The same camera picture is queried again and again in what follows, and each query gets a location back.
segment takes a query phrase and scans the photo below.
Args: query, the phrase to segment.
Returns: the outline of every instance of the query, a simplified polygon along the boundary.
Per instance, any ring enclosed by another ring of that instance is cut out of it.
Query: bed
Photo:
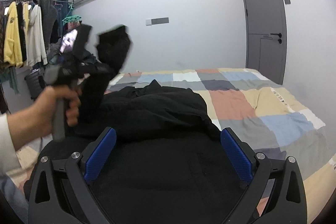
[[[109,83],[106,93],[126,86],[142,88],[153,80],[200,94],[212,122],[221,130],[232,128],[255,152],[281,160],[294,156],[304,180],[308,223],[320,213],[336,187],[336,155],[328,149],[323,121],[284,87],[256,70],[219,68],[120,74]],[[38,148],[35,142],[18,152],[23,167],[34,161]],[[17,191],[22,191],[30,171],[19,176],[14,175],[15,170],[8,174]],[[272,184],[269,181],[260,200],[259,213]]]

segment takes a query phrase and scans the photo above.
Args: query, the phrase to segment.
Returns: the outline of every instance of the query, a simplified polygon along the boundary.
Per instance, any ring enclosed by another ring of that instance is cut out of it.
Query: green hanger
[[[68,16],[73,10],[72,4],[70,4],[69,8],[70,8],[70,11],[68,12],[65,19],[62,20],[63,24],[66,24],[68,22],[80,21],[82,19],[82,17],[80,16]]]

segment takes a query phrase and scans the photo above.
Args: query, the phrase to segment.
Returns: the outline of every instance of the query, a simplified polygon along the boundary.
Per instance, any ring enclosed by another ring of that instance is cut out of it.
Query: silver bolt
[[[71,154],[71,158],[73,158],[73,159],[77,159],[77,158],[79,158],[80,155],[81,155],[81,154],[80,154],[79,152],[73,152],[73,153]]]
[[[48,161],[48,157],[47,156],[44,156],[41,158],[41,162],[47,162]]]
[[[292,156],[288,157],[288,160],[289,160],[289,162],[291,162],[291,163],[295,163],[295,162],[296,162],[295,158],[292,157]]]
[[[265,155],[263,153],[257,153],[257,158],[260,160],[263,160],[265,158]]]

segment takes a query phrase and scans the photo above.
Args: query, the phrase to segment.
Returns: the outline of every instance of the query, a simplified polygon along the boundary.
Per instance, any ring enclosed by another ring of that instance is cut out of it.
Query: blue textured pad
[[[86,161],[84,180],[87,184],[96,180],[117,141],[116,131],[111,128]]]
[[[252,164],[226,129],[220,134],[220,141],[239,178],[250,183],[253,179]]]

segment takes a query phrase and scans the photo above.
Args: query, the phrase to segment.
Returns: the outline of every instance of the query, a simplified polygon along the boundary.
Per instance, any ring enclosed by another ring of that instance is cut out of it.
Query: gray door
[[[244,0],[247,25],[246,67],[283,83],[287,31],[283,0]]]

